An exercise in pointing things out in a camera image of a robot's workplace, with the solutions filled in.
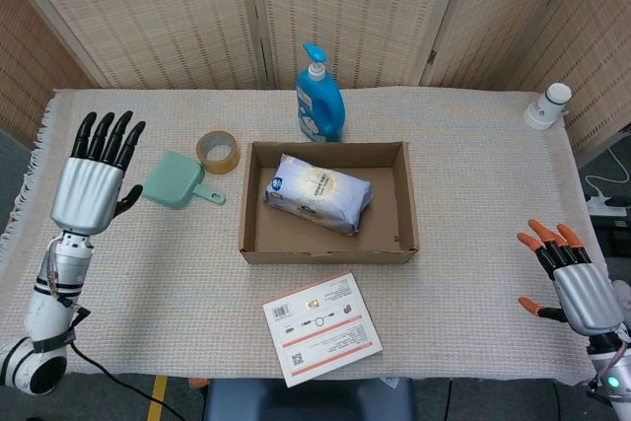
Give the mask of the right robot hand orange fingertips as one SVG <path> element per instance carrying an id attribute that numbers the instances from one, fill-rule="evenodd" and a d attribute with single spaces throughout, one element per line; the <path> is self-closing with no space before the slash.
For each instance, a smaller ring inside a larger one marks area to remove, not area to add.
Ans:
<path id="1" fill-rule="evenodd" d="M 517 239 L 536 256 L 553 284 L 560 306 L 549 308 L 519 297 L 529 313 L 564 322 L 578 334 L 595 337 L 614 333 L 624 322 L 607 276 L 595 265 L 578 235 L 569 226 L 558 224 L 552 231 L 535 219 L 527 221 L 531 236 L 517 233 Z"/>

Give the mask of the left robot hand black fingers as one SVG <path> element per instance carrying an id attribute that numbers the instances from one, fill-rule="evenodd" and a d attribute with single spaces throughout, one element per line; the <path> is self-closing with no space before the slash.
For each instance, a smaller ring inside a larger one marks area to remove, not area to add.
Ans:
<path id="1" fill-rule="evenodd" d="M 144 121 L 127 126 L 133 112 L 88 113 L 76 133 L 57 185 L 50 218 L 63 239 L 88 239 L 105 231 L 111 221 L 131 209 L 143 186 L 120 196 L 123 179 L 145 129 Z"/>

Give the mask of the blue tissue paper pack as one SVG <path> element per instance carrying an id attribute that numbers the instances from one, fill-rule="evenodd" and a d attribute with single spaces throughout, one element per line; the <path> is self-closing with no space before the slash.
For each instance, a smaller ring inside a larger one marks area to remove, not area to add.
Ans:
<path id="1" fill-rule="evenodd" d="M 361 216 L 372 199 L 367 180 L 286 154 L 264 192 L 269 206 L 349 237 L 359 232 Z"/>

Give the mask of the brown cardboard box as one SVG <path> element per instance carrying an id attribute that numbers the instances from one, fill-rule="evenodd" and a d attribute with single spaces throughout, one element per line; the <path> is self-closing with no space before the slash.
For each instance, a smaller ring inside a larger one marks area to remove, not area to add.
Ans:
<path id="1" fill-rule="evenodd" d="M 274 209 L 264 190 L 282 155 L 368 181 L 373 199 L 353 237 Z M 420 247 L 405 142 L 252 142 L 247 147 L 239 251 L 250 264 L 402 264 Z"/>

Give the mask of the mint green plastic scoop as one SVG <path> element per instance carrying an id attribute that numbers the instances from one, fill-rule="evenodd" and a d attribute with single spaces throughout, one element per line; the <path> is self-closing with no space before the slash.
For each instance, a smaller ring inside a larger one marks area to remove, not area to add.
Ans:
<path id="1" fill-rule="evenodd" d="M 142 196 L 167 208 L 185 208 L 194 197 L 217 205 L 226 202 L 223 192 L 206 186 L 206 171 L 197 161 L 167 151 L 143 184 Z"/>

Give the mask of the white power strip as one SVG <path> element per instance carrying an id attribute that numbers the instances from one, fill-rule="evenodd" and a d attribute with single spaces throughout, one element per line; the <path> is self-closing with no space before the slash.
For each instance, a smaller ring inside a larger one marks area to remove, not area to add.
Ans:
<path id="1" fill-rule="evenodd" d="M 626 218 L 625 207 L 607 204 L 610 198 L 603 195 L 591 196 L 586 201 L 588 212 L 593 217 Z"/>

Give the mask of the tan packing tape roll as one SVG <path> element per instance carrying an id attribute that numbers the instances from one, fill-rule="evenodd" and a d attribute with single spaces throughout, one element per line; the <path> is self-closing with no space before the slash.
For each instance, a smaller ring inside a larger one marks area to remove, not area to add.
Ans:
<path id="1" fill-rule="evenodd" d="M 228 155 L 220 160 L 209 158 L 218 146 L 229 148 Z M 223 130 L 213 130 L 203 135 L 196 144 L 196 156 L 203 168 L 213 175 L 225 175 L 233 171 L 241 159 L 241 151 L 235 137 Z"/>

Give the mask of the beige woven tablecloth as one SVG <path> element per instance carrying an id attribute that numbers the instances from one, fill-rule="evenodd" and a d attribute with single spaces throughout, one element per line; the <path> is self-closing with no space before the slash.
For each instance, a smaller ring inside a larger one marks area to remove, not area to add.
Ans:
<path id="1" fill-rule="evenodd" d="M 534 254 L 516 235 L 536 219 L 574 229 L 602 263 L 562 123 L 537 132 L 533 94 L 421 87 L 349 90 L 348 142 L 408 146 L 420 246 L 404 264 L 251 265 L 239 233 L 244 170 L 212 176 L 225 193 L 170 210 L 142 199 L 95 237 L 72 372 L 277 378 L 263 304 L 351 272 L 383 345 L 336 370 L 338 380 L 409 377 L 555 379 L 593 372 L 586 341 L 528 314 L 555 305 Z"/>

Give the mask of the woven folding screen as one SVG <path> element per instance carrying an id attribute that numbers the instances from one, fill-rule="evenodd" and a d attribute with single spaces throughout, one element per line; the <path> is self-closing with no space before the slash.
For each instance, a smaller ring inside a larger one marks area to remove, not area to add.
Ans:
<path id="1" fill-rule="evenodd" d="M 311 40 L 344 88 L 566 83 L 581 161 L 631 135 L 631 0 L 0 0 L 0 14 L 21 4 L 105 88 L 289 89 Z"/>

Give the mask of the blue detergent pump bottle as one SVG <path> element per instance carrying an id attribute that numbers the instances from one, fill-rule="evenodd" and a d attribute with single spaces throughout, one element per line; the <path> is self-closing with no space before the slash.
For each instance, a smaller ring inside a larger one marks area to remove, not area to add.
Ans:
<path id="1" fill-rule="evenodd" d="M 304 42 L 303 48 L 310 64 L 296 81 L 300 128 L 314 142 L 340 142 L 345 107 L 340 89 L 326 69 L 326 53 L 311 42 Z"/>

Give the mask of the white orange product box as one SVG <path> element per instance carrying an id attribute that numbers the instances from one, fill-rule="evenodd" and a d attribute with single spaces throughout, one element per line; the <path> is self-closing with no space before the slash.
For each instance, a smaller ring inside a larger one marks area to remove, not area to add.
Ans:
<path id="1" fill-rule="evenodd" d="M 287 292 L 262 310 L 288 387 L 383 351 L 351 272 Z"/>

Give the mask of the blue padded seat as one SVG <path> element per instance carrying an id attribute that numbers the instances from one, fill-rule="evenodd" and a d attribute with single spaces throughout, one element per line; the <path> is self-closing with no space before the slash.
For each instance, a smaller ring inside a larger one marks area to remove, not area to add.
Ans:
<path id="1" fill-rule="evenodd" d="M 414 384 L 313 380 L 287 387 L 277 379 L 217 379 L 203 421 L 417 421 Z"/>

